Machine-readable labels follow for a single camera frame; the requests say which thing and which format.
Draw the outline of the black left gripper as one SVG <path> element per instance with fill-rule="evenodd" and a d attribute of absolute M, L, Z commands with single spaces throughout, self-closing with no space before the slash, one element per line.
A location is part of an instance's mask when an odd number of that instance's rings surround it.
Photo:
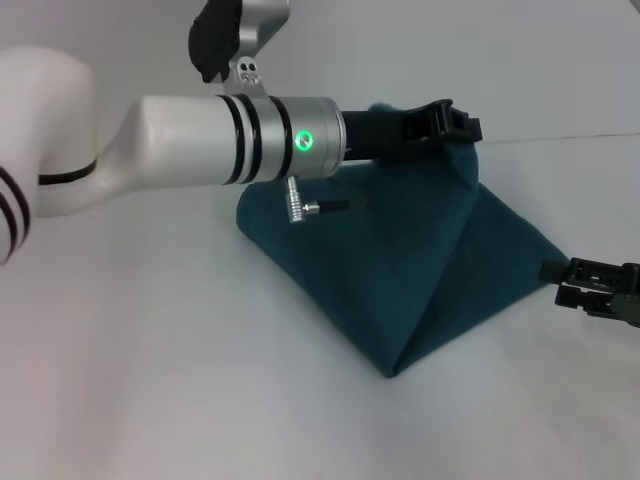
<path fill-rule="evenodd" d="M 483 140 L 478 118 L 453 106 L 450 99 L 398 110 L 386 105 L 367 111 L 342 111 L 346 128 L 345 161 L 419 160 L 448 143 L 475 144 Z"/>

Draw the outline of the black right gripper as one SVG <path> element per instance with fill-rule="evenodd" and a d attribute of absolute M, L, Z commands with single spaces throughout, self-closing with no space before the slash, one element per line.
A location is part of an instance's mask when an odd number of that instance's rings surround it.
<path fill-rule="evenodd" d="M 579 258 L 572 258 L 569 262 L 547 260 L 542 263 L 542 282 L 561 285 L 555 297 L 557 306 L 582 309 L 587 315 L 598 315 L 639 327 L 637 263 L 616 266 Z M 583 291 L 577 287 L 612 288 L 613 292 Z"/>

